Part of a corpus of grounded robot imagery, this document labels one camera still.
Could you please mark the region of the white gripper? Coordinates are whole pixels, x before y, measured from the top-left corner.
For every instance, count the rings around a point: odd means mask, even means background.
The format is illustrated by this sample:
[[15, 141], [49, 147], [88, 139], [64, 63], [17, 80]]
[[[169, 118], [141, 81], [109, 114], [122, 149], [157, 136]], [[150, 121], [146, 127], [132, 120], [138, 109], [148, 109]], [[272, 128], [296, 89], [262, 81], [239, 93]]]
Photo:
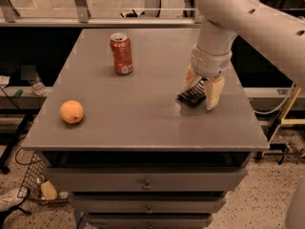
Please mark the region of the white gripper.
[[212, 110], [219, 102], [225, 84], [225, 78], [220, 73], [227, 70], [230, 60], [230, 52], [210, 54], [202, 51], [196, 44], [193, 45], [191, 65], [186, 70], [183, 89], [187, 91], [193, 87], [201, 79], [201, 76], [209, 78], [204, 82], [208, 111]]

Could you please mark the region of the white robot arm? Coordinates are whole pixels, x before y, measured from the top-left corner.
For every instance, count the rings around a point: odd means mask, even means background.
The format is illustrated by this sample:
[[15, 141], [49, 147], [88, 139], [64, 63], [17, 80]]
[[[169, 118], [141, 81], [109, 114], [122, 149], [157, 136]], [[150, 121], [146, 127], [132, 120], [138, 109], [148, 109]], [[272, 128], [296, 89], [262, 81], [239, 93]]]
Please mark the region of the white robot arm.
[[195, 0], [203, 15], [184, 81], [188, 90], [203, 77], [206, 106], [221, 96], [234, 39], [242, 37], [269, 62], [305, 88], [305, 22], [259, 0]]

